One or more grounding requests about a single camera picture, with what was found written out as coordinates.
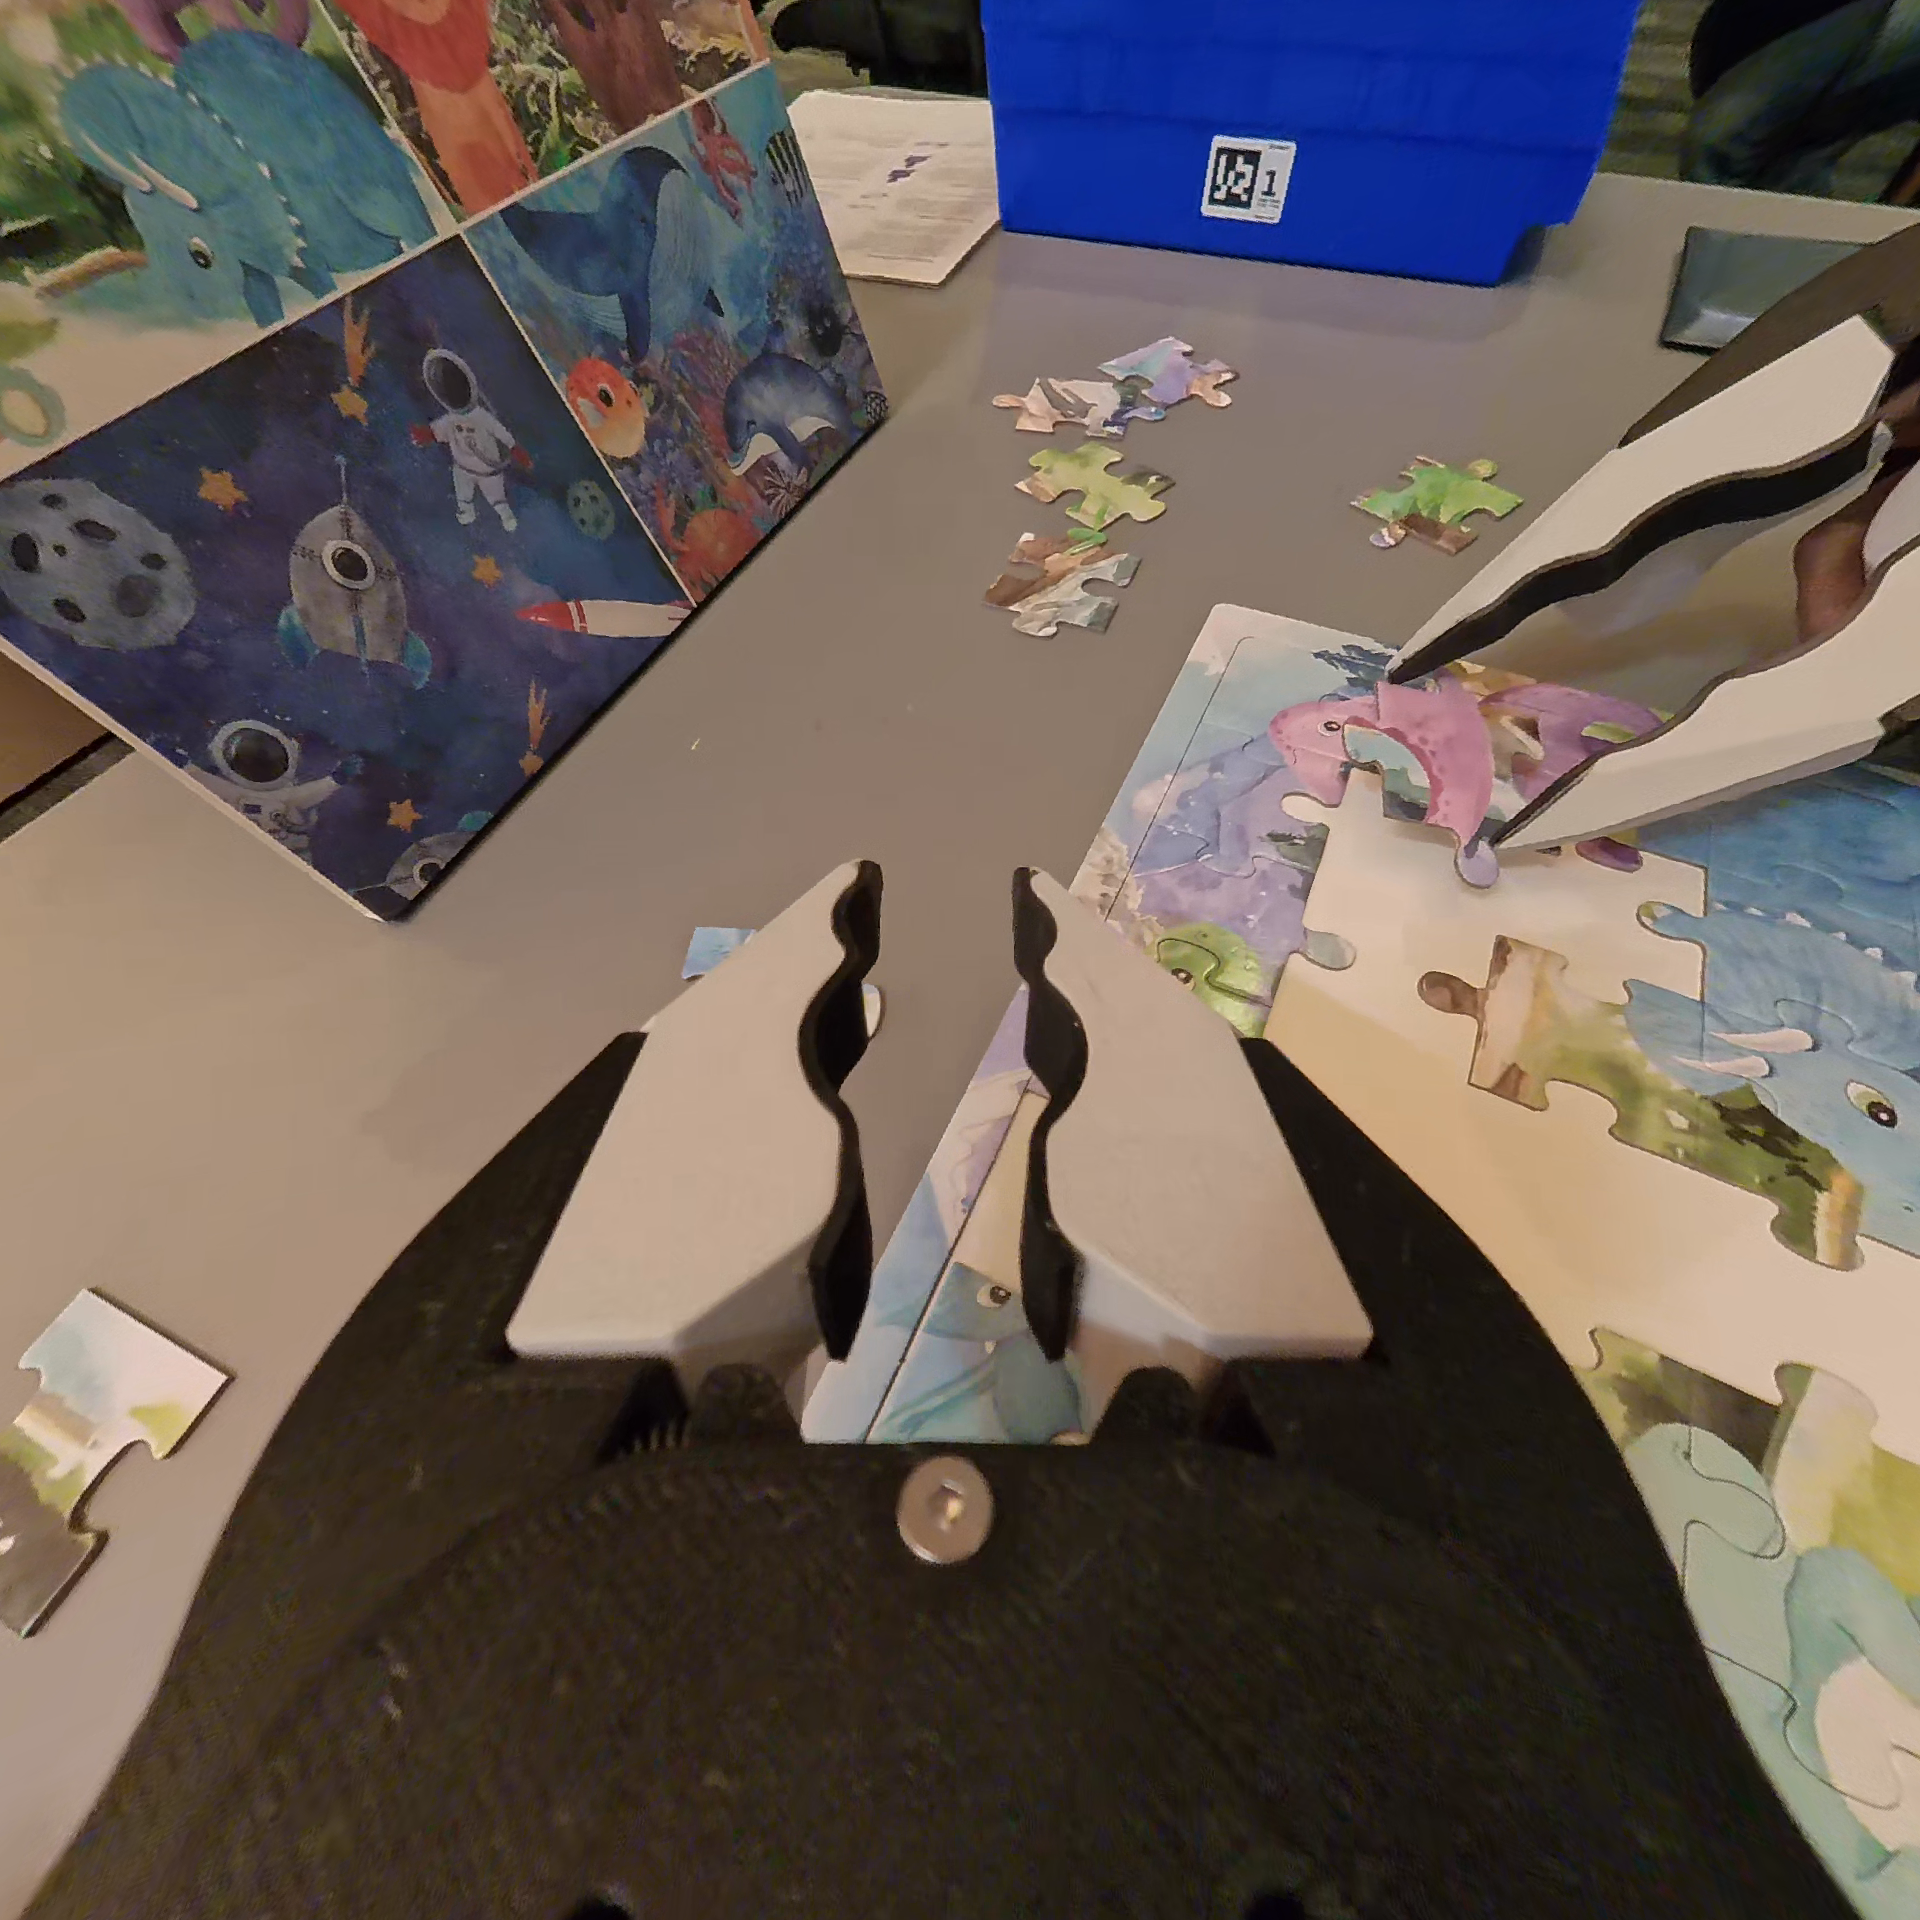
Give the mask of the purple dinosaur body puzzle piece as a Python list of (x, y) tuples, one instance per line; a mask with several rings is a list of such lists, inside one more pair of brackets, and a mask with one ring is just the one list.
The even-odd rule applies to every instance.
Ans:
[(1504, 778), (1525, 801), (1612, 746), (1625, 746), (1659, 724), (1666, 713), (1612, 692), (1547, 681), (1501, 689), (1478, 705), (1492, 723)]

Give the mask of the green yellow puzzle piece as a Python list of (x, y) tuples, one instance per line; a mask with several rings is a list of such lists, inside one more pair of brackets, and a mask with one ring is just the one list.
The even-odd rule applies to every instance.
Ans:
[(1118, 468), (1115, 446), (1086, 442), (1077, 448), (1042, 448), (1026, 462), (1029, 473), (1014, 482), (1018, 491), (1057, 504), (1074, 496), (1070, 522), (1102, 532), (1115, 522), (1152, 522), (1165, 512), (1163, 494), (1173, 478), (1156, 468)]

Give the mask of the blue dinosaur body puzzle piece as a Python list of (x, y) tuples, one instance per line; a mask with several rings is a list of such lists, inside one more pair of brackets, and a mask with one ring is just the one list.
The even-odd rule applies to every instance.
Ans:
[(1699, 865), (1707, 901), (1772, 922), (1803, 922), (1886, 955), (1915, 949), (1917, 784), (1860, 762), (1646, 829), (1669, 858)]

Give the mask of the illustrated puzzle box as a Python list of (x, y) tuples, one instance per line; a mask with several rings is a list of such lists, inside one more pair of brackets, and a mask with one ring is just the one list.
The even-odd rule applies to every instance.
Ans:
[(753, 5), (5, 5), (5, 653), (373, 920), (888, 404)]

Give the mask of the light blue white puzzle piece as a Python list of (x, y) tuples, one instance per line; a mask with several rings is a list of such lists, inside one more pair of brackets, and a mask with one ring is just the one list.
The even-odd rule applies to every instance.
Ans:
[(105, 1548), (94, 1485), (131, 1450), (174, 1454), (232, 1377), (90, 1286), (19, 1370), (35, 1387), (2, 1428), (2, 1625), (29, 1640)]

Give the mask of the pale blue yellow puzzle piece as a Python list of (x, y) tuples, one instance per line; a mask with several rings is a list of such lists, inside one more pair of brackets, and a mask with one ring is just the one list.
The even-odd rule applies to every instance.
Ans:
[(1625, 1465), (1742, 1734), (1857, 1915), (1917, 1915), (1915, 1595), (1813, 1544), (1772, 1476), (1705, 1426)]

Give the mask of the brown grey puzzle piece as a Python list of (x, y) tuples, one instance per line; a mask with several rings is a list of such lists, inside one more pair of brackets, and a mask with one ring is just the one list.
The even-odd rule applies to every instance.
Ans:
[(1054, 638), (1061, 629), (1105, 634), (1118, 601), (1094, 587), (1128, 587), (1139, 565), (1139, 555), (1086, 528), (1022, 532), (982, 603), (1009, 613), (1014, 630), (1030, 638)]

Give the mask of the blue plastic bin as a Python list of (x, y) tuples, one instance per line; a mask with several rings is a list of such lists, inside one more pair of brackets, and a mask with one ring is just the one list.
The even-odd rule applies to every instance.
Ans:
[(1597, 169), (1633, 3), (990, 3), (1011, 234), (1492, 286)]

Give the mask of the dark grey flat tray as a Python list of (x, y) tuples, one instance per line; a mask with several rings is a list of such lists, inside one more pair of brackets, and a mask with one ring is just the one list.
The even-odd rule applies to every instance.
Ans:
[(1659, 348), (1716, 352), (1761, 314), (1864, 246), (1810, 235), (1689, 227)]

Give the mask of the pastel purple pink puzzle piece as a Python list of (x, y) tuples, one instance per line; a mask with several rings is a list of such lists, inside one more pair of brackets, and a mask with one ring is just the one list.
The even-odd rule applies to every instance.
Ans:
[(1302, 796), (1267, 734), (1182, 768), (1144, 835), (1134, 874), (1208, 859), (1245, 875), (1260, 859), (1284, 859), (1318, 872), (1329, 827), (1289, 814), (1288, 797)]

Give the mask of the pink dinosaur head puzzle piece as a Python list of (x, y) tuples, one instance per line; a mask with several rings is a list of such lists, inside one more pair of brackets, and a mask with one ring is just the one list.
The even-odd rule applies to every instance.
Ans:
[(1283, 709), (1269, 723), (1269, 740), (1284, 758), (1298, 788), (1322, 805), (1336, 808), (1354, 766), (1381, 771), (1381, 750), (1349, 750), (1349, 728), (1381, 732), (1382, 702), (1397, 706), (1409, 685), (1381, 678), (1356, 692), (1331, 692), (1307, 705)]

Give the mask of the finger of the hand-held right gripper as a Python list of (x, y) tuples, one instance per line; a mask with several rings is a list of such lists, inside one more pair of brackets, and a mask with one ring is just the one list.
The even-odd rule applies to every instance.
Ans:
[(1917, 621), (1858, 617), (1810, 652), (1714, 684), (1672, 724), (1553, 784), (1496, 832), (1556, 848), (1858, 762), (1915, 717)]
[(1606, 451), (1397, 653), (1414, 681), (1562, 609), (1586, 635), (1630, 634), (1686, 598), (1734, 547), (1835, 496), (1883, 451), (1898, 336), (1853, 314)]

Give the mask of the green tan puzzle piece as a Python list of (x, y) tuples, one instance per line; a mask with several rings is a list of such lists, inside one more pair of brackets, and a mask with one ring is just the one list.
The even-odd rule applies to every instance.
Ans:
[(1393, 548), (1404, 542), (1427, 545), (1457, 555), (1478, 538), (1478, 520), (1501, 522), (1525, 505), (1525, 496), (1500, 485), (1492, 459), (1442, 465), (1414, 457), (1394, 486), (1379, 486), (1350, 500), (1376, 523), (1370, 542)]

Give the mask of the dinosaur puzzle tray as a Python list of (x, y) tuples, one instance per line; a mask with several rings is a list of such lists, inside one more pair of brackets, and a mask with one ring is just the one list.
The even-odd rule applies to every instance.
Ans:
[[(1376, 641), (1213, 609), (1072, 890), (1154, 960), (1110, 912), (1173, 778), (1267, 734), (1283, 709), (1382, 681), (1388, 666)], [(1478, 702), (1547, 681), (1472, 664), (1450, 675)], [(1484, 724), (1492, 845), (1525, 797)], [(1346, 744), (1356, 758), (1381, 750), (1381, 771), (1354, 766), (1336, 808), (1305, 793), (1284, 805), (1329, 827), (1307, 923), (1350, 939), (1356, 960), (1323, 971), (1294, 955), (1265, 1035), (1477, 1241), (1584, 1392), (1596, 1328), (1753, 1395), (1772, 1387), (1781, 1363), (1802, 1360), (1860, 1387), (1878, 1410), (1878, 1444), (1915, 1458), (1915, 1250), (1864, 1235), (1857, 1269), (1795, 1256), (1772, 1233), (1772, 1203), (1613, 1141), (1613, 1110), (1596, 1093), (1555, 1084), (1547, 1109), (1530, 1110), (1472, 1088), (1475, 1019), (1441, 1016), (1417, 994), (1427, 971), (1481, 985), (1507, 936), (1563, 954), (1568, 982), (1603, 1001), (1625, 1005), (1634, 981), (1699, 1000), (1699, 949), (1648, 932), (1638, 909), (1716, 909), (1705, 872), (1641, 829), (1638, 874), (1573, 852), (1501, 856), (1500, 881), (1477, 890), (1457, 872), (1454, 835), (1425, 820), (1420, 762), (1379, 732), (1349, 728)]]

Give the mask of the pale blue purple puzzle piece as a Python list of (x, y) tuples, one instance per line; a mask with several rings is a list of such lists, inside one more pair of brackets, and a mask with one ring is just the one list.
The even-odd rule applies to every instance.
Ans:
[(1077, 1365), (1049, 1360), (1018, 1284), (952, 1259), (891, 1380), (872, 1440), (1049, 1444), (1086, 1433)]

